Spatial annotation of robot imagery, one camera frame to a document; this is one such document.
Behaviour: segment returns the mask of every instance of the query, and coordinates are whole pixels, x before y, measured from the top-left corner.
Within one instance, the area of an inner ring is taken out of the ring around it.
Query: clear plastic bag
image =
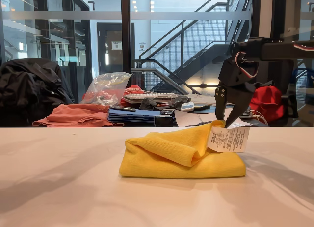
[[[106,73],[95,77],[81,104],[113,106],[120,102],[131,74],[125,72]]]

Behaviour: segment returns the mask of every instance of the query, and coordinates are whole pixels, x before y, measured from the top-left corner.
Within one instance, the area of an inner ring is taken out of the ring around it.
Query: pink cloth
[[[60,105],[51,115],[35,121],[34,126],[48,127],[102,127],[112,125],[107,121],[108,106],[95,104]]]

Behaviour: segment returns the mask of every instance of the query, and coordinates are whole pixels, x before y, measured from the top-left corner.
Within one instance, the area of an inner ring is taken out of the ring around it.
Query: table surface
[[[314,128],[251,128],[246,177],[118,174],[125,138],[178,129],[0,129],[0,227],[314,226]]]

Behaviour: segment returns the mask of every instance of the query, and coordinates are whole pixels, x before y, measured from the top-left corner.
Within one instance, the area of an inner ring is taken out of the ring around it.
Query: keyboard
[[[124,95],[123,99],[128,103],[142,103],[145,98],[150,98],[157,103],[168,103],[176,97],[178,95],[175,93],[144,93]]]

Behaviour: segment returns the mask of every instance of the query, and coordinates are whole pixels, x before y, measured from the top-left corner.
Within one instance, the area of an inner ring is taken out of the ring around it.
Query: blue folder
[[[108,121],[111,122],[137,122],[137,123],[154,123],[155,116],[161,115],[159,111],[149,111],[136,109],[135,112],[109,109]]]

